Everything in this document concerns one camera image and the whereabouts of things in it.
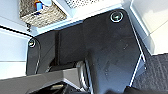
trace floor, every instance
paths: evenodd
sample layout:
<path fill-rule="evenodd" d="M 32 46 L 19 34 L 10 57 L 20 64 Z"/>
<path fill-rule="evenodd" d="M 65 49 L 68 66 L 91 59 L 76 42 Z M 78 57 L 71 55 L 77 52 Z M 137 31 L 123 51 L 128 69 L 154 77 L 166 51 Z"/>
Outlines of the floor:
<path fill-rule="evenodd" d="M 168 54 L 151 56 L 142 42 L 141 45 L 146 57 L 147 69 L 134 80 L 133 87 L 168 91 Z"/>

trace basket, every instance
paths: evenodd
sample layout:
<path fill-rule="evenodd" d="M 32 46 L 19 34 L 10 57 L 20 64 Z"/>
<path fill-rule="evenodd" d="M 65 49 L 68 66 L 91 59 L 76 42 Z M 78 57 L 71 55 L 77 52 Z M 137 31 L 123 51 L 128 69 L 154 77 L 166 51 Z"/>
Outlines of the basket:
<path fill-rule="evenodd" d="M 51 6 L 36 11 L 34 0 L 20 0 L 19 14 L 22 21 L 39 28 L 64 20 L 67 17 L 53 2 Z"/>

